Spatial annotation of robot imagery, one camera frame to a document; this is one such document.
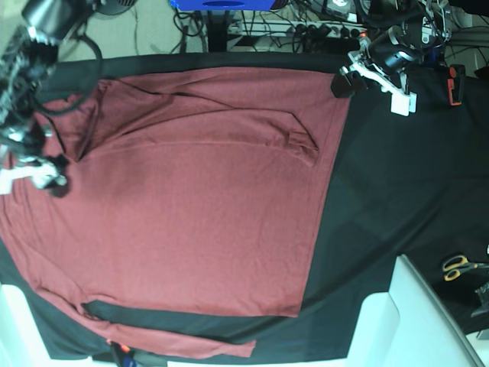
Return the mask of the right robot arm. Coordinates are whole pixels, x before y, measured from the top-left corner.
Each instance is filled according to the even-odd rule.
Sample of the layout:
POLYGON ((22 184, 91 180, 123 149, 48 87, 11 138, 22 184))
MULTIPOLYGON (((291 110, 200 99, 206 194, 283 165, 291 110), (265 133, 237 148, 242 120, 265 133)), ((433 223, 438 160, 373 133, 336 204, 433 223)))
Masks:
POLYGON ((52 136, 48 127, 34 120, 34 113, 57 117, 78 109, 90 96, 102 75, 103 57, 98 44, 80 28, 104 1, 29 1, 1 56, 1 159, 13 157, 12 167, 1 168, 1 193, 11 192, 16 180, 28 178, 40 190, 55 197, 70 188, 67 160, 46 156, 43 149, 52 136), (88 90, 62 110, 47 109, 37 100, 37 90, 54 72, 59 47, 66 41, 86 44, 94 53, 95 72, 88 90))

